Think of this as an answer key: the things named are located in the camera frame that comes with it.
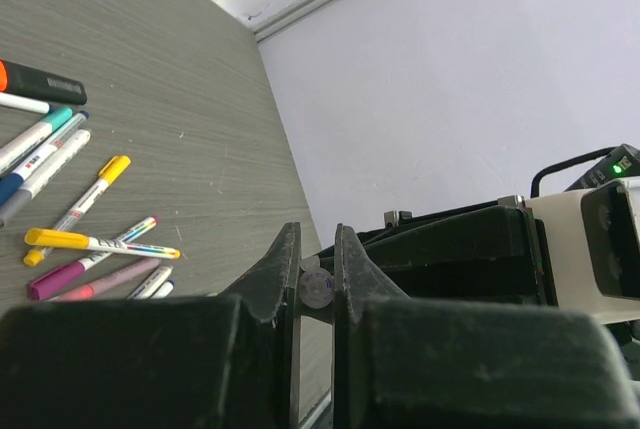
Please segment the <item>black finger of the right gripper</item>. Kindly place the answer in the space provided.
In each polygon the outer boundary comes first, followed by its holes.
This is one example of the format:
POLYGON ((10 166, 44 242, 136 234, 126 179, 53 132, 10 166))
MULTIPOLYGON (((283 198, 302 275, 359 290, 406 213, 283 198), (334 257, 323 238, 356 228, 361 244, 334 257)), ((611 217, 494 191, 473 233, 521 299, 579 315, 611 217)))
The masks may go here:
POLYGON ((369 232, 343 226, 319 266, 354 302, 555 303, 544 225, 524 204, 483 203, 369 232))

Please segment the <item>magenta end rainbow pen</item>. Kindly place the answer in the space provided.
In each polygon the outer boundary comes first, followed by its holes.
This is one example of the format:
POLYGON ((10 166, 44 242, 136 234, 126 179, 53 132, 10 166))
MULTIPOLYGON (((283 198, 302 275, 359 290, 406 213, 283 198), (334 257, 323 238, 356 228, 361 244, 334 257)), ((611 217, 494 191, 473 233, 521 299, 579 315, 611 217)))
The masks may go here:
MULTIPOLYGON (((122 242, 134 241, 153 229, 157 222, 158 218, 156 216, 147 217, 126 232, 118 235, 116 239, 122 242)), ((27 285, 27 295, 35 301, 45 300, 109 257, 110 254, 108 252, 94 251, 76 261, 59 266, 32 280, 27 285)))

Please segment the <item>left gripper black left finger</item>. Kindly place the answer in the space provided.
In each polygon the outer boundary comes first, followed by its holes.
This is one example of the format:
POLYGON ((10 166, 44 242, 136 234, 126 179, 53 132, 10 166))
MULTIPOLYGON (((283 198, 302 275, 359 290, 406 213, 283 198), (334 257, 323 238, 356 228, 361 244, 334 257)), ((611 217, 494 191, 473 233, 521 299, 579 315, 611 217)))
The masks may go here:
POLYGON ((301 229, 223 292, 51 302, 1 321, 5 428, 293 428, 301 229))

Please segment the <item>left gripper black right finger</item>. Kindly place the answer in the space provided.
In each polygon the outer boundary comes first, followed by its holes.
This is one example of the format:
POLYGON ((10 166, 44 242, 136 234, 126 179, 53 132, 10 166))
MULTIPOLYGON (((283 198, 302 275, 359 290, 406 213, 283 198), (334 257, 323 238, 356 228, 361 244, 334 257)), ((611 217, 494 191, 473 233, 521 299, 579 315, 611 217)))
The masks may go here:
POLYGON ((407 296, 339 225, 337 428, 629 428, 633 383, 593 318, 407 296))

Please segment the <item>clear pen cap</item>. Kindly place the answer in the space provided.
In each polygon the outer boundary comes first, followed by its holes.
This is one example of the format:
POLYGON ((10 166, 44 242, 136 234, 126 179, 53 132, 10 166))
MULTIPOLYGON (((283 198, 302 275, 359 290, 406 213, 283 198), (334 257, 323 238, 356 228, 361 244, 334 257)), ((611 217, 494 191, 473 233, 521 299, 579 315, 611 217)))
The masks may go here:
POLYGON ((301 301, 311 309, 323 309, 334 299, 334 278, 321 267, 318 256, 310 256, 301 261, 302 274, 298 282, 301 301))

